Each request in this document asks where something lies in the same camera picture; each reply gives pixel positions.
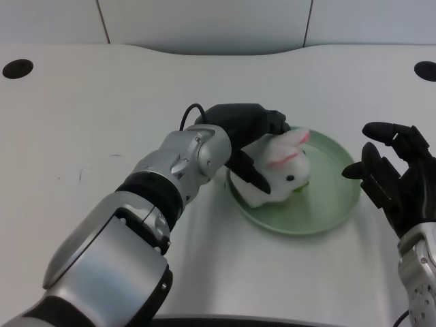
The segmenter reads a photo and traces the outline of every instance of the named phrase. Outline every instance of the table surface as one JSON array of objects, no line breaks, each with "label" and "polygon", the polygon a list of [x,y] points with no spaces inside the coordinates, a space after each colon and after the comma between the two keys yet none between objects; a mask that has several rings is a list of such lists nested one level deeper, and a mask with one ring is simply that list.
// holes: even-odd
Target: table surface
[{"label": "table surface", "polygon": [[[436,84],[414,73],[417,62],[436,61],[434,46],[317,46],[254,57],[0,46],[0,67],[15,59],[35,67],[18,80],[0,77],[0,323],[40,298],[56,248],[178,128],[189,104],[259,103],[328,134],[356,159],[369,121],[416,125],[436,143]],[[392,149],[379,148],[404,172]],[[289,237],[247,221],[217,178],[172,233],[174,284],[159,314],[391,326],[407,308],[396,244],[364,194],[337,228]]]}]

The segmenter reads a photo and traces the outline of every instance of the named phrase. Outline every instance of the black grommet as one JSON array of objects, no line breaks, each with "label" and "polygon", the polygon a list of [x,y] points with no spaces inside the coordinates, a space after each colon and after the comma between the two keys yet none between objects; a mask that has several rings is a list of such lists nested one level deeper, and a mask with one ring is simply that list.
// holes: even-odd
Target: black grommet
[{"label": "black grommet", "polygon": [[423,80],[436,82],[436,63],[431,61],[421,61],[415,65],[415,73]]},{"label": "black grommet", "polygon": [[11,61],[3,68],[3,76],[11,80],[28,75],[33,69],[33,63],[27,59]]}]

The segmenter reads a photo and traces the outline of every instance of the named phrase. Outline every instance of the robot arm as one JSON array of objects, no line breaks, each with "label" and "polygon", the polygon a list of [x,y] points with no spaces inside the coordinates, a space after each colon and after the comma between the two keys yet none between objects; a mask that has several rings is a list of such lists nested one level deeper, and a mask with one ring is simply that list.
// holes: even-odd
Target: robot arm
[{"label": "robot arm", "polygon": [[[138,162],[51,259],[46,293],[5,327],[118,327],[147,325],[171,285],[163,256],[178,218],[223,165],[264,134],[287,131],[285,116],[257,104],[210,109],[208,124],[170,133]],[[263,176],[248,159],[239,164],[248,182]]]},{"label": "robot arm", "polygon": [[436,159],[416,127],[369,123],[366,136],[391,146],[409,168],[401,176],[374,144],[342,175],[360,184],[400,238],[399,275],[409,296],[412,326],[436,326]]}]

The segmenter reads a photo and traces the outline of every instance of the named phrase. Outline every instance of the white stuffed bunny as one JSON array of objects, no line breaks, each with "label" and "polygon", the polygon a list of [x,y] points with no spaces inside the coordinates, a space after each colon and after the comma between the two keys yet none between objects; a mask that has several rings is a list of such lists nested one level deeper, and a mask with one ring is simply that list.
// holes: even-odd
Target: white stuffed bunny
[{"label": "white stuffed bunny", "polygon": [[266,194],[233,172],[230,174],[233,185],[251,208],[267,202],[285,201],[293,190],[307,184],[311,164],[300,144],[308,139],[309,130],[298,128],[278,136],[266,135],[244,148],[244,152],[254,160],[256,170],[271,187],[271,194]]}]

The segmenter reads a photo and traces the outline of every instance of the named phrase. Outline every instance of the cable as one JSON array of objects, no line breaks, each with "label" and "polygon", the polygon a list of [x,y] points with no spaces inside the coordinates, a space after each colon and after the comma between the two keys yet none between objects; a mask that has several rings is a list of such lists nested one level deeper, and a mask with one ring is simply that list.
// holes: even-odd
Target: cable
[{"label": "cable", "polygon": [[188,117],[188,114],[192,110],[192,108],[198,108],[198,110],[200,111],[200,114],[202,115],[203,124],[207,124],[206,113],[204,112],[203,107],[201,107],[200,104],[192,104],[188,107],[188,109],[186,109],[185,114],[183,115],[182,121],[180,123],[179,131],[183,131],[186,118]]},{"label": "cable", "polygon": [[406,312],[404,312],[404,313],[400,316],[400,318],[398,318],[398,319],[395,321],[395,324],[394,324],[393,327],[398,327],[398,326],[400,326],[401,322],[402,322],[402,321],[404,320],[404,318],[406,318],[408,315],[409,315],[409,310],[407,310]]}]

